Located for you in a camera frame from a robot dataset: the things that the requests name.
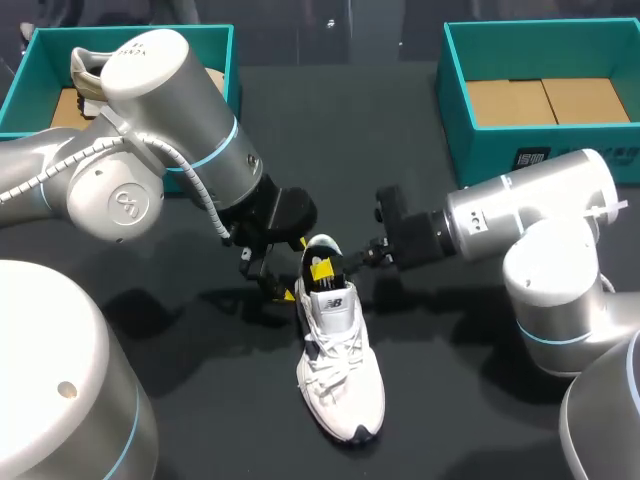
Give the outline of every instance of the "white sneaker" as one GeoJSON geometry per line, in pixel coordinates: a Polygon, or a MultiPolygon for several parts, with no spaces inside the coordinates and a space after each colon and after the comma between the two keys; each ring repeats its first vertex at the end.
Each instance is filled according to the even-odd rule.
{"type": "Polygon", "coordinates": [[[322,280],[311,274],[312,265],[329,257],[339,263],[341,255],[331,237],[317,235],[302,256],[296,302],[305,349],[296,373],[318,423],[340,441],[362,443],[382,426],[385,395],[358,292],[339,266],[322,280]]]}

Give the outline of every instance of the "shoe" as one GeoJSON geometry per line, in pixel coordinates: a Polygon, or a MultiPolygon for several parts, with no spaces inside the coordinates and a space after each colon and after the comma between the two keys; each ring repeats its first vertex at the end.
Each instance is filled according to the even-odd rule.
{"type": "MultiPolygon", "coordinates": [[[[100,71],[112,55],[113,52],[91,52],[81,47],[71,51],[71,80],[82,98],[98,102],[107,101],[100,83],[100,71]]],[[[224,74],[211,68],[206,70],[218,90],[222,92],[224,74]]]]}
{"type": "Polygon", "coordinates": [[[340,268],[342,253],[327,235],[313,237],[296,282],[304,352],[296,370],[311,413],[342,442],[363,443],[380,430],[385,395],[356,287],[340,268]]]}

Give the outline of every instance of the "dark table surface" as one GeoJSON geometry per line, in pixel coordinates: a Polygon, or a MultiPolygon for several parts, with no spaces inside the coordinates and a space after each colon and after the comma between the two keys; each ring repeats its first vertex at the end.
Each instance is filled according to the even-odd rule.
{"type": "MultiPolygon", "coordinates": [[[[414,209],[455,188],[433,93],[435,64],[254,67],[241,122],[281,185],[309,190],[317,232],[344,250],[381,233],[377,187],[414,209]]],[[[604,232],[602,271],[640,289],[631,208],[604,232]]],[[[351,450],[316,427],[298,392],[292,306],[264,305],[206,215],[171,199],[128,245],[61,221],[0,233],[4,258],[52,267],[101,307],[152,399],[158,480],[570,479],[557,434],[566,383],[535,370],[514,329],[500,260],[451,259],[355,279],[387,392],[379,440],[351,450]]]]}

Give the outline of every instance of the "yellow tape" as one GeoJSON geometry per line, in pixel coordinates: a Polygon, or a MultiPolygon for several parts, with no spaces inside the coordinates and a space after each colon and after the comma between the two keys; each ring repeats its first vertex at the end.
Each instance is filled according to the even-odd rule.
{"type": "Polygon", "coordinates": [[[317,282],[323,278],[333,277],[333,266],[331,265],[331,259],[325,258],[320,263],[311,265],[311,276],[313,280],[317,282]]]}

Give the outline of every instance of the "shoelace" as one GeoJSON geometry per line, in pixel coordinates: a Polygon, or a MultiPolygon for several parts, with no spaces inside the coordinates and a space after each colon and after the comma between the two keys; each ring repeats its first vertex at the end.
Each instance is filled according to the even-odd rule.
{"type": "Polygon", "coordinates": [[[316,360],[309,362],[312,374],[305,383],[310,385],[317,382],[321,395],[326,395],[342,384],[352,370],[362,365],[364,361],[360,335],[362,324],[356,317],[354,325],[340,335],[322,333],[315,321],[309,322],[309,326],[311,330],[309,337],[318,344],[320,354],[316,360]]]}

